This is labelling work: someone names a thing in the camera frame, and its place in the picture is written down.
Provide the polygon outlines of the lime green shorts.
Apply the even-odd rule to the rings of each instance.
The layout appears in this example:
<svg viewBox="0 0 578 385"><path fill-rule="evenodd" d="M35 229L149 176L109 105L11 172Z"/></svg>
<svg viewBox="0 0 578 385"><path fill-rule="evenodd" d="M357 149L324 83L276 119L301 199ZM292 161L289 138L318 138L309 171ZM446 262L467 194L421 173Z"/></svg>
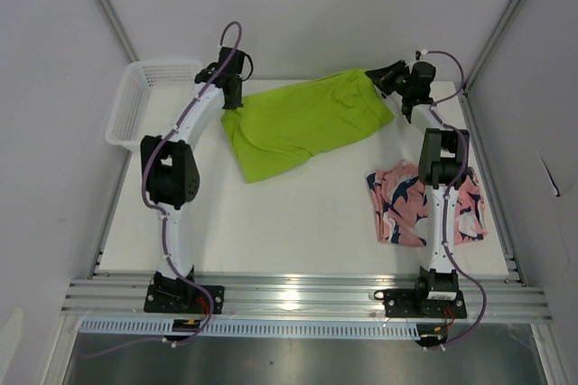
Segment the lime green shorts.
<svg viewBox="0 0 578 385"><path fill-rule="evenodd" d="M368 138L394 117L366 72L352 69L246 96L221 125L245 181L255 183Z"/></svg>

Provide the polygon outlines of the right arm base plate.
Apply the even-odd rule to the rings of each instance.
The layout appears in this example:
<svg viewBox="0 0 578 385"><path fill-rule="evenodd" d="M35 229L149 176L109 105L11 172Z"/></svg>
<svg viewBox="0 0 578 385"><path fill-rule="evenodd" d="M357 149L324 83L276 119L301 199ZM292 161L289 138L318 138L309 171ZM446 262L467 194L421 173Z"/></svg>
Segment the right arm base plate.
<svg viewBox="0 0 578 385"><path fill-rule="evenodd" d="M376 290L375 300L380 301L389 318L465 319L467 309L462 291L455 300L429 300L419 296L414 288L389 288Z"/></svg>

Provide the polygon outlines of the pink shark print shorts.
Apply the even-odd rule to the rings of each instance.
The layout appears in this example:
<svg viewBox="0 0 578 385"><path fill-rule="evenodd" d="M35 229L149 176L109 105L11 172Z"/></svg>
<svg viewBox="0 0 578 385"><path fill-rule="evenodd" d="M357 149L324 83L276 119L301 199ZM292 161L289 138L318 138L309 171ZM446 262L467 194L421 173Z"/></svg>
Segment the pink shark print shorts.
<svg viewBox="0 0 578 385"><path fill-rule="evenodd" d="M427 194L418 169L405 159L392 169L366 177L375 213L378 241L411 248L427 244ZM455 212L454 243L461 245L487 237L485 200L473 169L466 170Z"/></svg>

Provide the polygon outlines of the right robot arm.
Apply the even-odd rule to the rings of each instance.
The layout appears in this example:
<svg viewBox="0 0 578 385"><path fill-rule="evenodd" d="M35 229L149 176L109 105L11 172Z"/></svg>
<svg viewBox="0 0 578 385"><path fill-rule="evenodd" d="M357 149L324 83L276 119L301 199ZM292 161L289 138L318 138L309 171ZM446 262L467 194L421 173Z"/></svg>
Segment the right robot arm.
<svg viewBox="0 0 578 385"><path fill-rule="evenodd" d="M430 96L435 74L436 68L423 60L397 61L366 72L384 98L397 95L401 114L423 135L418 177L427 197L427 237L420 287L412 294L412 303L426 316L442 309L445 300L455 299L459 291L453 257L455 211L469 158L468 132L446 123Z"/></svg>

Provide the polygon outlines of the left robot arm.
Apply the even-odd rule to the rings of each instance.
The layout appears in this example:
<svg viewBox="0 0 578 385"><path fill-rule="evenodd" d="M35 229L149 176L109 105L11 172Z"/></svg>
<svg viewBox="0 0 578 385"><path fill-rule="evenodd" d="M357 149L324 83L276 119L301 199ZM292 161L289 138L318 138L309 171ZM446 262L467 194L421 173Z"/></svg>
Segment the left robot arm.
<svg viewBox="0 0 578 385"><path fill-rule="evenodd" d="M163 299L178 313L189 311L196 301L195 289L180 281L191 278L194 269L189 213L200 189L200 173L193 150L215 116L243 106L246 64L254 68L250 55L222 47L218 60L195 76L191 97L176 121L140 143L142 198L160 219L161 258L156 275L171 282Z"/></svg>

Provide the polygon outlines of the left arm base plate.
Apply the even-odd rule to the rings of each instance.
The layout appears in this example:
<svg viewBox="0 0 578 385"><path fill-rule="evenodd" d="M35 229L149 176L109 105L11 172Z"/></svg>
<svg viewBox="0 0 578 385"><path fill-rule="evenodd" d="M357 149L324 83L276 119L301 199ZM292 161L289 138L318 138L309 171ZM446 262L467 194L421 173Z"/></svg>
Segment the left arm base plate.
<svg viewBox="0 0 578 385"><path fill-rule="evenodd" d="M206 293L179 278L165 277L155 272L147 288L144 311L149 314L207 314L212 299L212 313L220 315L225 287L203 285L202 288Z"/></svg>

